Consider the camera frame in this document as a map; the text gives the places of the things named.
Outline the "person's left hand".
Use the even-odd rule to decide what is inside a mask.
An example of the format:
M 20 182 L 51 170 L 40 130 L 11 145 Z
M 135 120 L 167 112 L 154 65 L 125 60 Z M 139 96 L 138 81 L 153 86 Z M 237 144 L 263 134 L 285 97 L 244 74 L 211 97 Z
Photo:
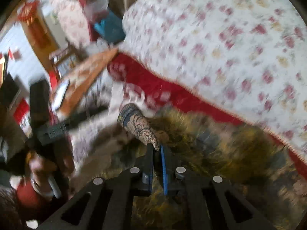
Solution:
M 54 192 L 49 184 L 49 178 L 52 173 L 59 168 L 64 177 L 69 177 L 74 171 L 72 147 L 70 145 L 61 149 L 59 158 L 58 166 L 54 162 L 37 154 L 34 150 L 28 151 L 26 156 L 26 161 L 30 169 L 31 186 L 37 194 L 47 201 L 51 201 L 54 197 Z

